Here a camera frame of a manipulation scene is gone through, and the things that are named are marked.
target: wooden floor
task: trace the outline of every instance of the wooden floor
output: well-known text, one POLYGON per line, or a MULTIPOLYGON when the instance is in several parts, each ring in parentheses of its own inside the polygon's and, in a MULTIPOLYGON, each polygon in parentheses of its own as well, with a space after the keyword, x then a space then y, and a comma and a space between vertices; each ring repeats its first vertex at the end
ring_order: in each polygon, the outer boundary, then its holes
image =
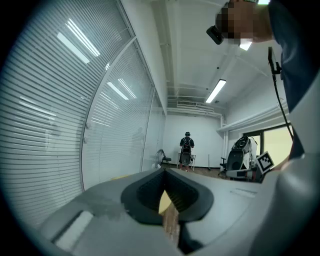
MULTIPOLYGON (((167 164, 162 164, 162 167, 176 168, 176 166, 168 166, 167 164)), ((208 170, 205 168, 194 168, 193 171, 191 168, 189 168, 189 172, 220 179, 220 177, 218 176, 218 173, 220 172, 219 169, 208 170)), ((168 209, 163 214, 163 228, 175 245, 178 245, 180 232, 178 217, 179 213, 173 203, 171 203, 168 209)))

